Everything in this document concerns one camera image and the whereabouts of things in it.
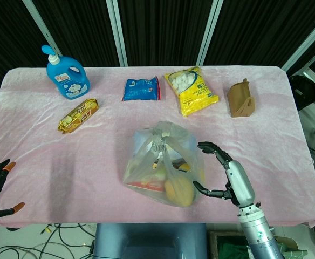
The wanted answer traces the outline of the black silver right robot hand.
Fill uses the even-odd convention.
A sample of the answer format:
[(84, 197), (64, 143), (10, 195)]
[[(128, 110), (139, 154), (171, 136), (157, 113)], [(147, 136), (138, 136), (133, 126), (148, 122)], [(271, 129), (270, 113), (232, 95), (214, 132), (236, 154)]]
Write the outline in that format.
[(206, 154), (215, 154), (216, 159), (225, 169), (227, 176), (226, 190), (208, 190), (199, 182), (193, 181), (196, 189), (203, 195), (219, 199), (230, 199), (238, 208), (252, 206), (255, 199), (255, 192), (243, 166), (218, 147), (208, 141), (198, 143), (198, 148)]

